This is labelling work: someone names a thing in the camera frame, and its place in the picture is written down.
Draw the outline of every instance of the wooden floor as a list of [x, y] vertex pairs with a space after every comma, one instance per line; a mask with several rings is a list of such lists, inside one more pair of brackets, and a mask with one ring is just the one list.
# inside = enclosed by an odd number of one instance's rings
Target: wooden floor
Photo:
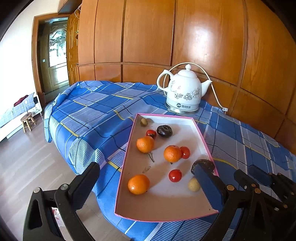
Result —
[[[32, 132], [20, 130], [0, 142], [0, 215], [19, 241], [33, 189], [57, 189], [75, 177], [55, 144], [45, 141], [40, 115], [36, 121]], [[77, 214], [96, 241], [127, 241], [103, 217], [94, 193]], [[65, 240], [72, 241], [65, 227], [61, 231]]]

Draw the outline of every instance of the screw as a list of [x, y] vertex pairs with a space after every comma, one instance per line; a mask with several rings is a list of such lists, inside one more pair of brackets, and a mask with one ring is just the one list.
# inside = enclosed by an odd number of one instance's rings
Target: screw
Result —
[[229, 191], [233, 191], [234, 190], [234, 186], [233, 185], [227, 185], [226, 188]]
[[68, 189], [68, 184], [61, 185], [61, 190], [67, 190], [67, 189]]
[[255, 193], [260, 194], [261, 190], [259, 188], [255, 188]]
[[40, 188], [39, 187], [36, 187], [35, 189], [34, 189], [34, 193], [38, 193], [40, 191]]

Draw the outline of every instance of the potato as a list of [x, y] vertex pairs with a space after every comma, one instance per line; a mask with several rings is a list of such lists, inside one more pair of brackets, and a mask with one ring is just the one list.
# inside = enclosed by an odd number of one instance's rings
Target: potato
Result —
[[188, 189], [191, 192], [197, 192], [200, 190], [200, 184], [195, 177], [191, 178], [188, 182]]
[[148, 125], [148, 120], [145, 118], [141, 119], [141, 126], [147, 126]]

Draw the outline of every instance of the orange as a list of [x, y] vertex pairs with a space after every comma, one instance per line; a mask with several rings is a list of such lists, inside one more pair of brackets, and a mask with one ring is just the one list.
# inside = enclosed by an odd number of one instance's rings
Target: orange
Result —
[[149, 178], [146, 177], [144, 174], [139, 174], [132, 177], [128, 181], [128, 190], [132, 194], [143, 194], [148, 191], [150, 185]]
[[179, 147], [170, 145], [165, 148], [163, 156], [168, 162], [177, 162], [182, 157], [182, 151]]
[[137, 139], [137, 148], [140, 152], [149, 153], [153, 150], [154, 139], [150, 136], [145, 136]]

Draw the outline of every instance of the blue plaid bedspread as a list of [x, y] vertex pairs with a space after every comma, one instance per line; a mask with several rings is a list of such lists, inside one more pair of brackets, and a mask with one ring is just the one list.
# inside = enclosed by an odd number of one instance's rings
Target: blue plaid bedspread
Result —
[[[109, 81], [77, 82], [46, 107], [44, 130], [76, 174], [90, 162], [101, 167], [94, 186], [98, 204], [105, 218], [136, 241], [199, 240], [215, 215], [168, 223], [134, 222], [115, 216], [114, 205], [124, 154], [137, 113], [176, 115], [165, 107], [165, 96], [155, 85], [112, 83]], [[241, 189], [233, 178], [236, 169], [247, 173], [255, 164], [265, 172], [282, 173], [296, 180], [296, 157], [271, 137], [255, 130], [220, 109], [201, 101], [198, 123], [225, 184]], [[261, 190], [277, 196], [269, 188]], [[224, 240], [233, 233], [229, 229]]]

